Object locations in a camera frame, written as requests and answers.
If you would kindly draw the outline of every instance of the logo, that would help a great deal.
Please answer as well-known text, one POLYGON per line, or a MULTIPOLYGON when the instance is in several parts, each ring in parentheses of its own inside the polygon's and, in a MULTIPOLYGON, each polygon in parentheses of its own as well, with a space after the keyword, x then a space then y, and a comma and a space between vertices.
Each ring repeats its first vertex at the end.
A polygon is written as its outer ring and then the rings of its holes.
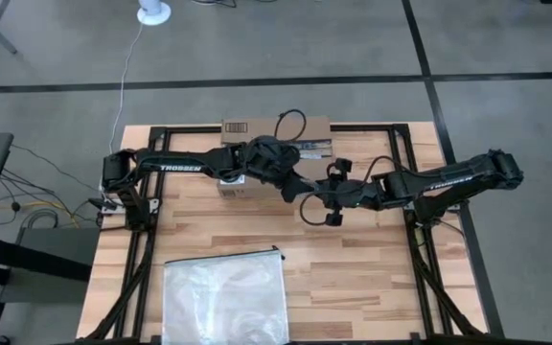
POLYGON ((162 172, 193 172, 198 173, 201 171, 201 167, 193 166, 161 166, 162 172))
POLYGON ((448 186, 452 186, 452 185, 455 185, 455 184, 458 184, 458 183, 468 182, 468 181, 471 181, 473 178, 474 178, 474 176, 470 176, 470 177, 458 178, 458 179, 443 182, 443 183, 437 183, 435 185, 429 186, 427 189, 429 191, 433 191, 433 190, 437 190, 437 189, 440 189, 440 188, 445 188, 445 187, 448 187, 448 186))

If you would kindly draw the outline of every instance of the robotic arm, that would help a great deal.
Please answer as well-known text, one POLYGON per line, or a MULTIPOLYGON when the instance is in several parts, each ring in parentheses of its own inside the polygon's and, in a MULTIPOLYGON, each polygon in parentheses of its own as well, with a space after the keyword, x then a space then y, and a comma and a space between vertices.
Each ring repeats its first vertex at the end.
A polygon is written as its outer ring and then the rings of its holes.
POLYGON ((116 193, 126 208, 126 225, 133 231, 146 230, 150 218, 148 201, 139 197, 135 186, 150 172, 204 173, 230 181, 241 174, 269 183, 281 191, 285 202, 307 194, 300 204, 302 219, 310 225, 338 226, 342 208, 363 207, 374 211, 414 206, 419 223, 432 223, 448 207, 489 189, 512 190, 523 180, 512 154, 490 150, 467 161, 442 168, 413 172, 400 166, 395 172, 370 176, 372 167, 387 156, 377 157, 363 180, 348 179, 352 162, 338 158, 328 167, 326 179, 312 181, 294 170, 299 150, 288 142, 260 136, 248 143, 238 143, 206 152, 122 150, 103 161, 103 187, 116 193), (448 187, 438 195, 424 193, 448 187), (303 216, 303 206, 315 196, 332 210, 323 222, 303 216))

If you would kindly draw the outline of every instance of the barcode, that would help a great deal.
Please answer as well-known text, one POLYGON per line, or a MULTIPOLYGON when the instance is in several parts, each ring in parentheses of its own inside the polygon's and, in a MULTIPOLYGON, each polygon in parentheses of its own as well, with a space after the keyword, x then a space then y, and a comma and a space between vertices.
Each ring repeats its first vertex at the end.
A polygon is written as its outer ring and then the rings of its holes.
POLYGON ((246 133, 248 131, 247 123, 228 123, 225 124, 225 131, 229 133, 246 133))
POLYGON ((222 197, 234 197, 236 196, 236 191, 220 191, 222 193, 222 197))

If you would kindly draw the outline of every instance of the wooden tabletop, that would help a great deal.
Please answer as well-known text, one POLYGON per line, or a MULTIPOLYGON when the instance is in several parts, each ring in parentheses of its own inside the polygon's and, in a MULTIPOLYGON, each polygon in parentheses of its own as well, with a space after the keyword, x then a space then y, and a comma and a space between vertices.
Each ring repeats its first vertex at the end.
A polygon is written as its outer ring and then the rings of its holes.
MULTIPOLYGON (((442 166, 433 123, 409 125, 419 170, 442 166)), ((149 131, 150 126, 127 126, 122 148, 145 147, 149 131)), ((390 155, 384 132, 332 136, 335 156, 354 162, 351 178, 362 178, 374 157, 390 155)), ((219 134, 175 134, 170 150, 209 150, 219 145, 219 134)), ((403 144, 400 148, 405 157, 403 144)), ((374 173, 389 171, 393 166, 386 161, 374 168, 374 173)), ((161 334, 164 262, 266 250, 271 245, 287 257, 284 274, 292 340, 407 339, 412 332, 423 334, 401 210, 348 209, 342 226, 313 227, 300 220, 297 203, 222 199, 216 181, 203 175, 169 173, 164 186, 142 330, 145 341, 161 334)), ((305 209, 306 217, 317 221, 325 213, 318 200, 308 202, 305 209)), ((444 220, 459 227, 456 216, 444 220)), ((123 223, 116 216, 104 226, 123 223)), ((434 227, 433 234, 448 294, 475 327, 486 331, 463 238, 444 225, 434 227)), ((93 331, 119 296, 129 237, 127 230, 101 234, 78 336, 93 331)), ((429 295, 439 330, 435 298, 429 295)), ((127 310, 126 334, 134 305, 132 300, 127 310)))

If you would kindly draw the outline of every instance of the white cable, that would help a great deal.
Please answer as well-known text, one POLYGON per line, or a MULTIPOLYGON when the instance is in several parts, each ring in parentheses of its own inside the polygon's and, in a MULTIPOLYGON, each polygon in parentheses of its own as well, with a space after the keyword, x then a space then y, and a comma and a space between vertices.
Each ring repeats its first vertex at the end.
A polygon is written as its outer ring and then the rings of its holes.
POLYGON ((135 36, 133 43, 131 43, 131 46, 129 47, 129 54, 126 56, 125 59, 125 71, 123 71, 123 76, 121 77, 121 102, 119 104, 119 112, 118 114, 116 114, 116 119, 114 120, 114 126, 112 126, 112 136, 110 137, 110 154, 114 153, 114 148, 112 148, 112 144, 114 143, 114 136, 116 135, 116 127, 119 124, 119 119, 121 118, 121 114, 123 113, 123 103, 125 102, 125 76, 127 75, 127 70, 129 69, 129 60, 131 59, 131 55, 133 54, 133 47, 135 46, 135 43, 138 41, 138 39, 140 39, 143 28, 144 24, 140 23, 140 30, 138 31, 138 35, 135 36))

